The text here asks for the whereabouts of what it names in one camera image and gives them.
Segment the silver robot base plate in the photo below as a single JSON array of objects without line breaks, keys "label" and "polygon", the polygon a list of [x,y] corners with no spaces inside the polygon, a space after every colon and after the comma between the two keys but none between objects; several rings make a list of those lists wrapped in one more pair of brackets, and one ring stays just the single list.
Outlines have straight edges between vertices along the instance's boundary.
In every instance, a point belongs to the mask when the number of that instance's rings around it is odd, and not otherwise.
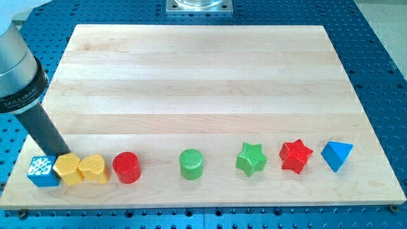
[{"label": "silver robot base plate", "polygon": [[168,15],[232,14],[232,0],[166,0]]}]

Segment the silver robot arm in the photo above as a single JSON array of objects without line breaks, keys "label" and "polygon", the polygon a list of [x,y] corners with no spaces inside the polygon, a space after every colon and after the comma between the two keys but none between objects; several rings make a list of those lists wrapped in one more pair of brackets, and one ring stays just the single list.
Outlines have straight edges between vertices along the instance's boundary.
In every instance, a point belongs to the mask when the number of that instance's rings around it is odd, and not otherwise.
[{"label": "silver robot arm", "polygon": [[35,105],[48,84],[41,62],[11,23],[1,35],[1,112],[22,113]]}]

